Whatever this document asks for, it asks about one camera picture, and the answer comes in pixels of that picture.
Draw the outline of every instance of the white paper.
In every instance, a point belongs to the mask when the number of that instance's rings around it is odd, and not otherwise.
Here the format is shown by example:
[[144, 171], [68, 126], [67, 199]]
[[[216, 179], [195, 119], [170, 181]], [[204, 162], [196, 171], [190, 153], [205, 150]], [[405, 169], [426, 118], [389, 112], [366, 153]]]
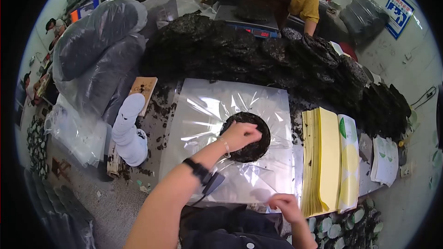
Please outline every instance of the white paper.
[[398, 148], [390, 138], [377, 136], [374, 143], [374, 163], [371, 170], [371, 180], [391, 186], [398, 171]]

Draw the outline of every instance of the wooden stool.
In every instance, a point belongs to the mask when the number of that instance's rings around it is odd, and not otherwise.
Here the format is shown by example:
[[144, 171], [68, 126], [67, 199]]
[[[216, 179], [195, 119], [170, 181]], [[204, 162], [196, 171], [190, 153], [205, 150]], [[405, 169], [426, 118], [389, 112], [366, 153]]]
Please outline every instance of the wooden stool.
[[55, 158], [52, 158], [51, 171], [55, 174], [57, 178], [60, 177], [60, 175], [62, 175], [68, 182], [71, 182], [71, 180], [65, 174], [65, 170], [70, 167], [71, 165], [67, 161], [63, 160], [62, 162], [59, 163]]

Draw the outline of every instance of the digital scale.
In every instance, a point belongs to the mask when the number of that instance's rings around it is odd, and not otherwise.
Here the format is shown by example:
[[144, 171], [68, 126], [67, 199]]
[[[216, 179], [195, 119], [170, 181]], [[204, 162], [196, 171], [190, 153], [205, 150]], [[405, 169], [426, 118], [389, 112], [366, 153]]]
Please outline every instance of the digital scale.
[[214, 20], [225, 21], [227, 25], [235, 29], [245, 29], [256, 37], [260, 38], [277, 38], [277, 21], [272, 17], [270, 21], [248, 22], [237, 18], [234, 14], [236, 6], [221, 5], [217, 10]]

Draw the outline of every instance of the woman's right hand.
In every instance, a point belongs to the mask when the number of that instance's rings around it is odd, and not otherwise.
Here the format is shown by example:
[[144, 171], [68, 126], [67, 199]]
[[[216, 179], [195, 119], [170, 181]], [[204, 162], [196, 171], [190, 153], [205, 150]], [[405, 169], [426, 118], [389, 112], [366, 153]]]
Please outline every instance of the woman's right hand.
[[252, 142], [261, 140], [261, 132], [257, 130], [256, 124], [237, 123], [234, 120], [221, 137], [228, 144], [229, 152], [235, 152]]
[[269, 198], [268, 204], [273, 210], [279, 208], [286, 221], [291, 224], [305, 220], [293, 194], [274, 194]]

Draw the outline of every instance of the wall sign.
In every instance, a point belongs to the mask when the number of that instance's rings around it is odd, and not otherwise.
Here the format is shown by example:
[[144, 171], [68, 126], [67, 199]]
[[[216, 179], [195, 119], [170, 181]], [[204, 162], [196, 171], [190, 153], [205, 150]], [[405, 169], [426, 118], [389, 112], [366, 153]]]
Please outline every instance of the wall sign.
[[386, 11], [390, 16], [386, 29], [397, 40], [406, 28], [415, 9], [405, 0], [389, 0], [386, 4]]

